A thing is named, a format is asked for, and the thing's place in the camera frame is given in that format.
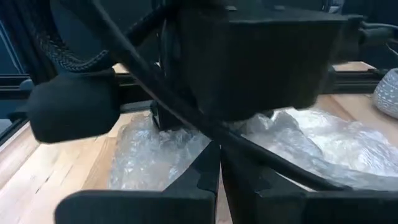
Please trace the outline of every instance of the plastic wrap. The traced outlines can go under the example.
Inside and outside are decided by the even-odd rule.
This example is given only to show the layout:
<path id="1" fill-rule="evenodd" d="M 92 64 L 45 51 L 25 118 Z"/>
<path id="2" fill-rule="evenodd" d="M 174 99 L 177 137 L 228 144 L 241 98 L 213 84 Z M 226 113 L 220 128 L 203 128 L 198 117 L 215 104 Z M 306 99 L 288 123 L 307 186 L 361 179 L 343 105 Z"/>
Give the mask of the plastic wrap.
<path id="1" fill-rule="evenodd" d="M 241 128 L 254 143 L 330 181 L 398 190 L 398 149 L 378 131 L 318 110 L 256 115 Z"/>
<path id="2" fill-rule="evenodd" d="M 258 114 L 230 127 L 245 138 L 330 181 L 356 189 L 398 190 L 398 149 L 379 132 L 318 110 Z M 210 140 L 196 130 L 159 132 L 137 116 L 119 135 L 109 188 L 163 190 Z"/>
<path id="3" fill-rule="evenodd" d="M 164 190 L 209 142 L 196 130 L 159 132 L 150 116 L 140 114 L 119 133 L 108 188 Z"/>

